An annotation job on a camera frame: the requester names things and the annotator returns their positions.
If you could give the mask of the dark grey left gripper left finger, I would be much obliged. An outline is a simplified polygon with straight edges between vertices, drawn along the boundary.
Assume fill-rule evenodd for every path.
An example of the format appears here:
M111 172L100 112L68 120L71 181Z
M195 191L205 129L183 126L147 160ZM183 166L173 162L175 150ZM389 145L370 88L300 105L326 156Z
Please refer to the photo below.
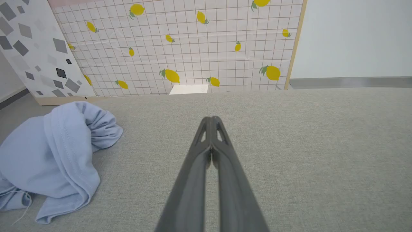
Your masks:
M156 232L204 231L206 171L211 164L210 123L211 117L200 122Z

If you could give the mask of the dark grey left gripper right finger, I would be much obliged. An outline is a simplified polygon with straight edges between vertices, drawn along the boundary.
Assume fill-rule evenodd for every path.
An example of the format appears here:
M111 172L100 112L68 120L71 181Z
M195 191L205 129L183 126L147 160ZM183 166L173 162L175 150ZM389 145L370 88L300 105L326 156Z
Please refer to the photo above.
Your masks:
M212 117L212 163L218 170L221 232L268 232L262 210L220 117Z

